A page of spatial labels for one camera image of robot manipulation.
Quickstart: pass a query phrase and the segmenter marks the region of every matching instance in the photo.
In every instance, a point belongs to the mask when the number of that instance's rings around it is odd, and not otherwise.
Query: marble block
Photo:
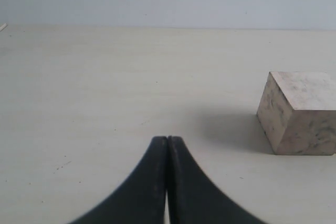
[[[319,72],[270,72],[257,116],[278,155],[332,155],[336,82]]]

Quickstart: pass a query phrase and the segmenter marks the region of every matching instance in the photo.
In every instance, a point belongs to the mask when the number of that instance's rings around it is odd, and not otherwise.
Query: marble cube
[[[319,72],[270,72],[257,111],[278,155],[332,155],[336,82]]]

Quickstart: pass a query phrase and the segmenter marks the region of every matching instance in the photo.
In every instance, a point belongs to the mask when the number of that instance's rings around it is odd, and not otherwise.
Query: white table
[[[335,223],[335,156],[275,156],[255,113],[268,71],[336,79],[336,32],[9,25],[0,33],[1,223],[66,223],[155,135],[270,223]]]

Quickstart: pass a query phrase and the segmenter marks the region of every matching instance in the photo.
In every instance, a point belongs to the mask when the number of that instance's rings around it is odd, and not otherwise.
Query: cube side face
[[[276,150],[279,155],[333,155],[336,111],[294,111]]]
[[[275,153],[277,153],[292,113],[292,106],[270,73],[261,97],[257,116]]]

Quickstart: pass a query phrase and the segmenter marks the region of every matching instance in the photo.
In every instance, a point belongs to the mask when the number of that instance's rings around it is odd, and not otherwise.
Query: cube
[[[275,154],[332,155],[336,82],[320,72],[270,72],[257,111]]]

